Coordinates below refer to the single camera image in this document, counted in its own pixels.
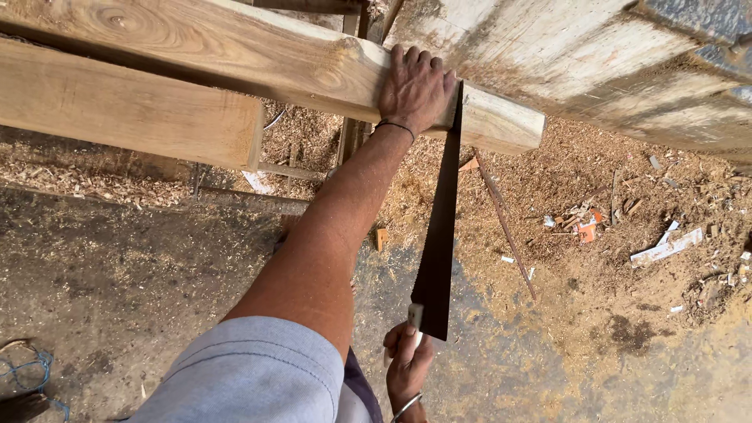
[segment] person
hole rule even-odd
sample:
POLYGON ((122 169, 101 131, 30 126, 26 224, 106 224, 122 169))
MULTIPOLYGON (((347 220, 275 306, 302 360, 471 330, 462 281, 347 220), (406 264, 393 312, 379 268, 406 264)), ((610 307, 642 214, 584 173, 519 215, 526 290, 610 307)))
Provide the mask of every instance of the person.
MULTIPOLYGON (((392 49, 382 121, 368 142, 321 187, 238 304, 180 354, 131 423, 382 421, 349 348, 350 278, 402 158, 454 88, 440 58, 392 49)), ((403 322, 384 337, 394 358, 387 371, 394 413, 420 393, 433 357, 430 336, 416 346, 416 331, 403 322)), ((420 401, 399 421, 426 421, 420 401)))

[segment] bracelet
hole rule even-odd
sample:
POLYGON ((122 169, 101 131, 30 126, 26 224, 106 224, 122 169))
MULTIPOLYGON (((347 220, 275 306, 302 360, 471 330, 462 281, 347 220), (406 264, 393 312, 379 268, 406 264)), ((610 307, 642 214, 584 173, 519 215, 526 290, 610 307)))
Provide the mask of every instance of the bracelet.
POLYGON ((376 126, 374 126, 374 131, 376 129, 378 129, 379 126, 383 126, 383 125, 394 125, 394 126, 397 126, 398 128, 402 128, 402 129, 408 131, 410 133, 410 136, 413 137, 413 142, 415 142, 415 134, 413 134, 412 129, 410 129, 410 128, 406 127, 406 126, 402 126, 399 123, 389 122, 386 119, 382 119, 381 122, 377 123, 376 126))
POLYGON ((399 416, 401 416, 402 413, 404 413, 405 411, 407 411, 408 408, 410 408, 411 405, 413 405, 414 403, 416 403, 420 399, 420 397, 422 397, 422 396, 423 396, 423 392, 418 392, 417 394, 415 394, 414 397, 410 398, 410 400, 408 401, 408 403, 406 403, 401 409, 399 409, 398 412, 396 412, 394 414, 394 418, 392 419, 391 423, 397 423, 397 419, 399 418, 399 416))

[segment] wrist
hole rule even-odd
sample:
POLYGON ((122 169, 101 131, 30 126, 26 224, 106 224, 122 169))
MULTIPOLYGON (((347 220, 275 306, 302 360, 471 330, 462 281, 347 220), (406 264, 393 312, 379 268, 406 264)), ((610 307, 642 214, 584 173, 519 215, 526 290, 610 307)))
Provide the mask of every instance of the wrist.
POLYGON ((414 119, 411 119, 410 117, 406 116, 398 116, 398 115, 390 115, 390 116, 384 116, 381 118, 381 122, 389 122, 389 123, 396 123, 398 125, 404 126, 405 128, 408 128, 415 138, 420 135, 420 133, 423 131, 419 125, 416 124, 414 119))
POLYGON ((426 422, 426 409, 423 408, 423 404, 416 402, 406 409, 404 413, 397 419, 398 423, 425 423, 426 422))

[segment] sawdust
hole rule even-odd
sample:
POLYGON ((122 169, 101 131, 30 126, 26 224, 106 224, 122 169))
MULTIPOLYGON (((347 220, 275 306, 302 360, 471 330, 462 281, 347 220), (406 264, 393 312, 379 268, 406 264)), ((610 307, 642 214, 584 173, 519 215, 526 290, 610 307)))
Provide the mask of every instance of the sawdust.
MULTIPOLYGON (((288 105, 259 98, 264 104, 267 124, 282 110, 285 113, 264 132, 261 161, 300 169, 328 172, 336 166, 342 116, 327 114, 309 108, 288 105)), ((288 178, 267 172, 258 172, 260 182, 268 189, 265 193, 296 199, 313 199, 320 183, 305 179, 288 178)), ((208 176, 207 185, 229 190, 257 192, 238 170, 215 168, 208 176)))
MULTIPOLYGON (((572 371, 584 371, 592 357, 645 355, 651 342, 671 344, 686 330, 717 322, 729 304, 748 295, 736 274, 739 256, 752 221, 749 193, 752 183, 733 181, 727 161, 649 145, 594 126, 551 117, 541 148, 520 156, 483 152, 489 173, 505 197, 508 225, 538 293, 539 319, 523 319, 522 326, 542 331, 553 340, 572 371), (648 158, 662 165, 655 169, 648 158), (616 204, 642 199, 635 213, 622 211, 611 225, 611 185, 614 170, 622 169, 616 204), (640 180, 623 184, 639 177, 640 180), (664 178, 678 185, 673 188, 664 178), (707 192, 698 185, 714 182, 707 192), (606 185, 594 207, 604 221, 594 242, 580 245, 562 225, 543 225, 544 216, 566 216, 581 197, 606 185), (709 232, 723 228, 716 239, 667 257, 646 269, 633 269, 629 256, 652 248, 671 221, 680 222, 679 237, 697 227, 709 232), (717 295, 711 307, 697 303, 705 283, 717 295), (683 306, 681 312, 672 307, 683 306)), ((443 144, 420 137, 395 177, 377 227, 389 230, 390 242, 422 242, 430 214, 443 144)), ((472 157, 462 148, 464 163, 472 157)), ((488 191, 477 169, 460 173, 456 212, 455 258, 469 280, 484 295, 487 307, 500 321, 529 312, 529 293, 512 257, 488 191)))
POLYGON ((168 208, 180 205, 190 197, 190 190, 182 181, 127 178, 79 169, 76 165, 61 168, 10 157, 11 149, 16 150, 14 153, 17 154, 17 150, 28 148, 25 145, 12 148, 0 144, 0 182, 45 193, 95 197, 118 204, 132 204, 138 208, 168 208))

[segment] forearm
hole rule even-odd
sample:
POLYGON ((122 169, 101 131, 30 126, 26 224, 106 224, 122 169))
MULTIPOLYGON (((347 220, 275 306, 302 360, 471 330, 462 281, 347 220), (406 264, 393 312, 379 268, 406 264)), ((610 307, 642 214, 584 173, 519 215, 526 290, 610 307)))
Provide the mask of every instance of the forearm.
POLYGON ((283 247, 225 319, 268 315, 294 321, 327 338, 344 361, 353 320, 348 282, 357 251, 411 142, 404 129, 377 129, 322 186, 283 247))

